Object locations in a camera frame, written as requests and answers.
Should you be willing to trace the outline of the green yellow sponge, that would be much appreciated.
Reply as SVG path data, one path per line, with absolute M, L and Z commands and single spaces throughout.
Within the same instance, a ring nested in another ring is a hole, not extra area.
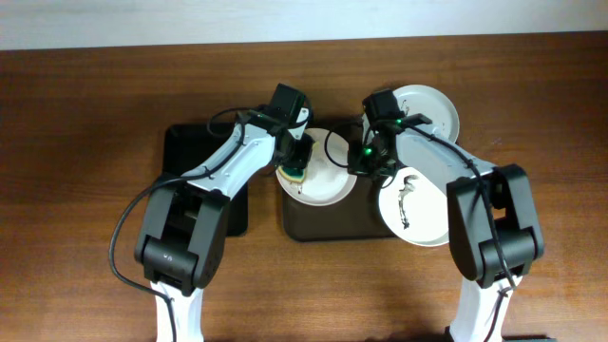
M 315 141 L 299 142 L 293 154 L 277 168 L 277 174 L 287 181 L 302 183 L 306 178 L 307 167 L 316 146 Z

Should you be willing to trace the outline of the white plate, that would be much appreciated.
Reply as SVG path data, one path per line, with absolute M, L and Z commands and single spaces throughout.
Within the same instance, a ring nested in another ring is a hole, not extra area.
M 423 247 L 448 243 L 447 197 L 412 167 L 382 183 L 378 210 L 385 225 L 408 243 Z

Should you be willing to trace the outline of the grey plate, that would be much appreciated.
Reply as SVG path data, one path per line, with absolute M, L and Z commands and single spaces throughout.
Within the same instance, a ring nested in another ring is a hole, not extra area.
M 431 143 L 455 144 L 460 134 L 460 118 L 453 102 L 440 90 L 428 85 L 405 85 L 390 89 L 401 109 L 408 115 L 424 114 L 431 124 L 391 129 L 381 126 L 369 128 L 363 114 L 362 143 L 369 144 L 373 137 L 394 137 L 396 147 L 413 149 Z

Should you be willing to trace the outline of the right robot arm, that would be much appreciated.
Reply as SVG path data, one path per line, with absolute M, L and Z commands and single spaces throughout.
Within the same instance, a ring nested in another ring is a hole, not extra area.
M 446 195 L 452 259 L 463 277 L 450 341 L 501 341 L 509 302 L 544 238 L 526 172 L 480 160 L 430 125 L 375 123 L 349 147 L 358 176 L 393 176 L 410 166 Z

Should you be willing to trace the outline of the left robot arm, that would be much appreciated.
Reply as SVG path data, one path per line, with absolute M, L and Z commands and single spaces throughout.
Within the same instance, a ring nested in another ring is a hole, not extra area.
M 203 290 L 223 257 L 232 201 L 270 164 L 307 165 L 312 140 L 304 130 L 312 116 L 307 107 L 251 109 L 206 161 L 144 191 L 134 257 L 156 299 L 158 340 L 202 340 Z

